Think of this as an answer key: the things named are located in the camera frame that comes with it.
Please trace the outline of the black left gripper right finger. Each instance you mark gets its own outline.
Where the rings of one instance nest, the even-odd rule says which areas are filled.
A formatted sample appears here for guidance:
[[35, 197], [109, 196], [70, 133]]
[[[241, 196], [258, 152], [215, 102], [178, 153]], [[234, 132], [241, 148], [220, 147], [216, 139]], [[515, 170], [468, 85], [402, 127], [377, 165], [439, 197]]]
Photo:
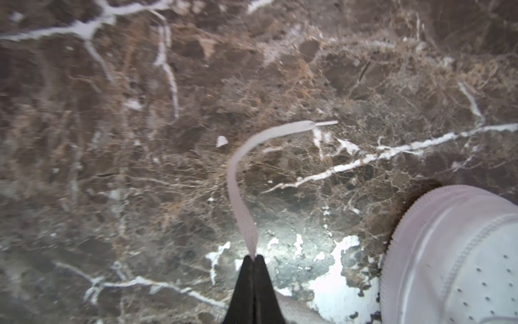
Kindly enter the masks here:
[[253, 263], [254, 314], [256, 324], [286, 324], [262, 255]]

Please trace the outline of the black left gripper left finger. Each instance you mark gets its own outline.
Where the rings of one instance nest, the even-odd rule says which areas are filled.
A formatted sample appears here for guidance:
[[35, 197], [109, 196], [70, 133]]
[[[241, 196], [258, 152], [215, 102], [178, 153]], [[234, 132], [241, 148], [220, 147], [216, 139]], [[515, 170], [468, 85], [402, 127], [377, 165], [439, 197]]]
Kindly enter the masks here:
[[223, 324], [255, 323], [254, 299], [254, 262], [247, 255], [241, 264], [236, 286]]

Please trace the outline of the white sneaker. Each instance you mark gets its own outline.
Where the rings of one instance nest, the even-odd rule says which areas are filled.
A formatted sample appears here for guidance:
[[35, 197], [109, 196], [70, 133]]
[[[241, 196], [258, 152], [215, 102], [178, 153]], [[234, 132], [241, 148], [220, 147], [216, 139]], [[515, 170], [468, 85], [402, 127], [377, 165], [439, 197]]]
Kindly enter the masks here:
[[380, 279], [383, 323], [516, 323], [517, 205], [443, 186], [399, 222]]

